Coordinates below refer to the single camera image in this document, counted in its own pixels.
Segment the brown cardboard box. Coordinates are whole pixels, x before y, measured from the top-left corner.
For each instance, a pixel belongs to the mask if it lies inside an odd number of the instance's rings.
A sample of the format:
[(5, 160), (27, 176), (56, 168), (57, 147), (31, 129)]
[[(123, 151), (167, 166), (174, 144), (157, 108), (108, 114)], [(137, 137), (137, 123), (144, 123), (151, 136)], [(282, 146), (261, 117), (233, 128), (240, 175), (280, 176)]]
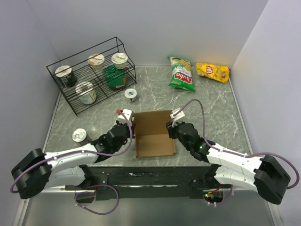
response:
[(166, 128), (171, 112), (171, 110), (163, 110), (134, 114), (137, 158), (175, 155), (175, 144)]

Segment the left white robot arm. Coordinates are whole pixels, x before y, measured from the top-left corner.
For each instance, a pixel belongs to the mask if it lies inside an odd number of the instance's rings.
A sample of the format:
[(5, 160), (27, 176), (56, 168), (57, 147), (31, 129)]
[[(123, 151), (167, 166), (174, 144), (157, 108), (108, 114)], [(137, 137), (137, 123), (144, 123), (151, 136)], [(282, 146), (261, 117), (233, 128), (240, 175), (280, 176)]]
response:
[(34, 149), (11, 170), (14, 181), (10, 192), (29, 199), (56, 186), (88, 189), (93, 184), (88, 165), (121, 155), (123, 145), (131, 146), (134, 130), (133, 123), (118, 121), (107, 133), (81, 147), (56, 153)]

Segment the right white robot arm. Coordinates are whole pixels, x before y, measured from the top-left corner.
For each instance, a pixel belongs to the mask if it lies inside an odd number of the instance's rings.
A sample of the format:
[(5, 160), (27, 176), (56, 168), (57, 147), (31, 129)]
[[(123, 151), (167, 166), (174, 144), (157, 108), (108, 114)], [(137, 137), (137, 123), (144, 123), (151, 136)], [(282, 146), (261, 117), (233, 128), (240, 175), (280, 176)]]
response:
[(272, 204), (280, 204), (291, 180), (280, 163), (271, 155), (250, 156), (205, 141), (191, 123), (167, 122), (171, 139), (177, 139), (197, 160), (210, 163), (215, 171), (206, 175), (206, 184), (233, 185), (256, 191)]

